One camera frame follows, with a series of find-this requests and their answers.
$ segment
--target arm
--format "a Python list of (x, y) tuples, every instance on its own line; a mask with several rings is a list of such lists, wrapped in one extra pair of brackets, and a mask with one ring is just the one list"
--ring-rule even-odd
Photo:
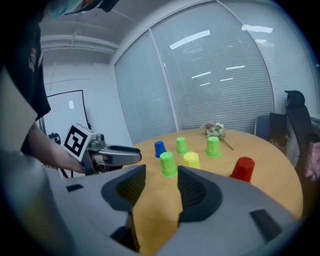
[(62, 146), (49, 139), (35, 124), (27, 135), (31, 154), (43, 164), (83, 174), (80, 163)]

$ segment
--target red cup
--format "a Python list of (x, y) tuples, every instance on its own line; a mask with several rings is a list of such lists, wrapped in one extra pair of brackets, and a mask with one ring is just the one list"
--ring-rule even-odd
[(250, 183), (255, 162), (249, 157), (240, 157), (235, 164), (231, 178)]

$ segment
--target wooden table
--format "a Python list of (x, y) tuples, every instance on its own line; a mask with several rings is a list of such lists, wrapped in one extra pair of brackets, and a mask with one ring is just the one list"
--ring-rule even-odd
[(161, 175), (159, 158), (155, 157), (154, 143), (163, 141), (172, 152), (177, 165), (183, 164), (183, 156), (176, 153), (176, 138), (185, 137), (190, 152), (199, 155), (203, 170), (229, 176), (240, 157), (250, 157), (255, 162), (251, 184), (261, 189), (297, 219), (302, 215), (303, 196), (294, 167), (283, 153), (269, 142), (254, 135), (226, 130), (225, 140), (231, 150), (220, 141), (221, 157), (205, 156), (207, 138), (203, 129), (174, 132), (147, 139), (134, 145), (139, 148), (146, 164), (145, 188), (133, 208), (133, 220), (142, 255), (153, 255), (176, 232), (179, 213), (182, 212), (178, 176)]

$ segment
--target office chair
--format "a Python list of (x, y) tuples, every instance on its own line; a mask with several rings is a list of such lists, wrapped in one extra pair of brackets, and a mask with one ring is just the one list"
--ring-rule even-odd
[(254, 127), (254, 135), (264, 139), (265, 141), (270, 140), (270, 118), (269, 115), (260, 115), (255, 120), (255, 127)]
[(300, 155), (295, 166), (295, 171), (300, 179), (303, 194), (303, 214), (307, 215), (314, 207), (319, 192), (319, 181), (311, 181), (305, 176), (310, 135), (314, 133), (309, 111), (305, 105), (305, 97), (298, 90), (285, 90), (287, 93), (288, 106), (286, 113), (295, 134)]

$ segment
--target window blind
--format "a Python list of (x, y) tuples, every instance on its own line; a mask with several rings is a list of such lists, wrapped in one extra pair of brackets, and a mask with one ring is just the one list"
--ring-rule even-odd
[(136, 41), (114, 67), (132, 143), (175, 132), (168, 90), (151, 36), (147, 33)]
[(181, 12), (152, 28), (181, 130), (206, 121), (254, 132), (274, 111), (269, 74), (242, 24), (222, 5)]
[(285, 90), (298, 90), (303, 93), (309, 112), (317, 114), (318, 88), (306, 51), (310, 46), (300, 40), (289, 23), (290, 18), (270, 4), (248, 1), (224, 4), (244, 23), (243, 29), (246, 28), (258, 44), (270, 74), (275, 112), (286, 112)]

